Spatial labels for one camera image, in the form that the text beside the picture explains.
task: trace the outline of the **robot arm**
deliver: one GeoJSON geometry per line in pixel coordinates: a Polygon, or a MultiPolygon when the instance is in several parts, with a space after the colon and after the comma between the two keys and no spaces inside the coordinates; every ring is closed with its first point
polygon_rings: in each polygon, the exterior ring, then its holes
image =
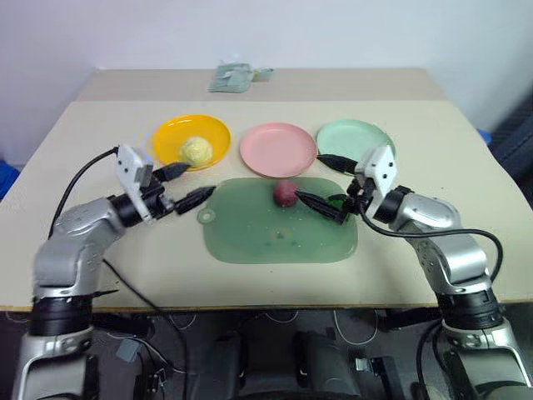
{"type": "Polygon", "coordinates": [[[457,210],[448,202],[406,187],[390,190],[396,161],[388,146],[369,151],[359,163],[332,155],[319,159],[354,175],[342,209],[310,193],[297,192],[297,196],[338,223],[350,213],[361,214],[372,229],[405,238],[412,245],[436,294],[444,333],[454,347],[445,355],[454,389],[476,398],[505,385],[531,387],[511,325],[492,292],[485,253],[467,231],[442,235],[462,228],[457,210]],[[391,230],[372,227],[371,218],[387,223],[391,230]]]}
{"type": "Polygon", "coordinates": [[[179,177],[186,164],[152,172],[152,164],[129,146],[117,152],[117,175],[125,189],[73,207],[54,223],[53,235],[35,258],[30,328],[22,338],[13,400],[98,397],[92,340],[92,299],[107,248],[144,221],[183,214],[211,196],[201,187],[179,202],[165,197],[161,182],[179,177]]]}

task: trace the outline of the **beige tabletop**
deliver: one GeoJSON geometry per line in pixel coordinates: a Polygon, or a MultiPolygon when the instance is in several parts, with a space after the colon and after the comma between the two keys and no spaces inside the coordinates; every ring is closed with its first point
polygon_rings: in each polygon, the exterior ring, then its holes
{"type": "MultiPolygon", "coordinates": [[[[242,95],[207,93],[209,71],[100,72],[71,103],[0,203],[0,304],[24,309],[32,292],[32,259],[46,239],[53,211],[73,174],[119,143],[140,145],[165,121],[209,114],[232,131],[232,147],[215,167],[167,184],[179,198],[228,178],[254,177],[237,144],[260,123],[294,123],[315,135],[324,123],[355,118],[375,123],[396,145],[398,184],[454,204],[468,228],[495,233],[506,252],[496,295],[530,301],[533,213],[476,130],[422,70],[281,70],[242,95]]],[[[315,162],[303,176],[346,187],[349,178],[315,162]]],[[[121,193],[111,160],[83,177],[67,207],[121,193]]],[[[171,308],[253,306],[412,306],[435,297],[411,247],[361,223],[349,258],[327,264],[242,265],[217,261],[206,250],[196,211],[139,225],[107,257],[155,303],[171,308]]],[[[494,262],[490,242],[479,243],[494,262]]],[[[102,269],[101,289],[118,293],[95,301],[102,309],[143,308],[102,269]]]]}

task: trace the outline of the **silicone mat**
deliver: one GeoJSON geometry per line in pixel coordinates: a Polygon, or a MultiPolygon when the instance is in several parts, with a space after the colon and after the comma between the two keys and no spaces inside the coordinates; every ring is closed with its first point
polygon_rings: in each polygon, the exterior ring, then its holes
{"type": "MultiPolygon", "coordinates": [[[[318,177],[292,179],[299,190],[329,197],[344,193],[318,177]]],[[[225,181],[198,213],[209,253],[225,263],[333,263],[356,249],[353,216],[342,225],[313,212],[302,202],[279,207],[272,193],[275,179],[225,181]]]]}

